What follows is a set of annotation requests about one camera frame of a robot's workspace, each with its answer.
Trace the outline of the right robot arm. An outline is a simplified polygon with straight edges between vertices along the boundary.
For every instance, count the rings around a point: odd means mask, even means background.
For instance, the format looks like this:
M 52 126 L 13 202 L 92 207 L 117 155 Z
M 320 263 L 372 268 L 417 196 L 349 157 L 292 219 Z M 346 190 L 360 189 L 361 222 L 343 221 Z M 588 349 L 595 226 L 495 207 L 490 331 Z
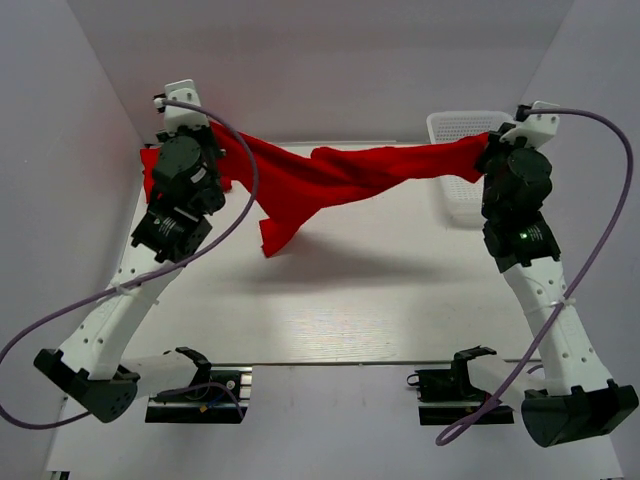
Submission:
M 483 390 L 490 397 L 443 430 L 436 443 L 449 444 L 501 405 L 521 415 L 541 447 L 607 435 L 639 399 L 632 386 L 618 385 L 599 359 L 574 303 L 577 284 L 564 278 L 560 248 L 541 213 L 552 189 L 551 164 L 524 137 L 505 141 L 491 132 L 476 168 L 484 176 L 485 245 L 534 340 L 516 367 L 484 347 L 455 354 L 460 391 Z

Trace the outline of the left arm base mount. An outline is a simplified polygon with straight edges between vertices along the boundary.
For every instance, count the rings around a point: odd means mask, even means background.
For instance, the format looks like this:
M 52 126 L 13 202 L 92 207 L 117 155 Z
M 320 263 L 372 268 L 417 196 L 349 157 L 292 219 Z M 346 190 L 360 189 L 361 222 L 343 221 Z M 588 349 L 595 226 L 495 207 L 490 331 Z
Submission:
M 148 424 L 239 425 L 247 413 L 252 386 L 251 367 L 213 367 L 203 380 L 223 385 L 205 386 L 179 395 L 157 395 L 148 400 Z

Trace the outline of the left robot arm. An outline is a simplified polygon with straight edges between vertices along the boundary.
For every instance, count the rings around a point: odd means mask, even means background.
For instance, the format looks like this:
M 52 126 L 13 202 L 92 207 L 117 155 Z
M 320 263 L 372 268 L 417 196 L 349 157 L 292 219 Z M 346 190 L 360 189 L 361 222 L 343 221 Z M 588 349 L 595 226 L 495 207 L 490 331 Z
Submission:
M 216 167 L 223 152 L 209 126 L 161 132 L 147 209 L 111 280 L 113 295 L 98 301 L 56 349 L 41 350 L 35 367 L 103 423 L 134 400 L 156 395 L 204 396 L 210 362 L 187 347 L 123 360 L 133 334 L 160 294 L 211 230 L 207 216 L 225 204 Z

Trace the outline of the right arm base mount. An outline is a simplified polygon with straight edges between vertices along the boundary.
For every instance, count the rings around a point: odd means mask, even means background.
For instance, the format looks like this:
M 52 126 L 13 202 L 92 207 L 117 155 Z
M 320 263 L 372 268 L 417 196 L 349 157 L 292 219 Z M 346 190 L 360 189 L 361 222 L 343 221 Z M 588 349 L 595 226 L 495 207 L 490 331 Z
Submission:
M 474 387 L 462 393 L 450 368 L 416 370 L 406 382 L 417 391 L 421 426 L 448 426 L 475 413 L 490 398 L 489 393 Z

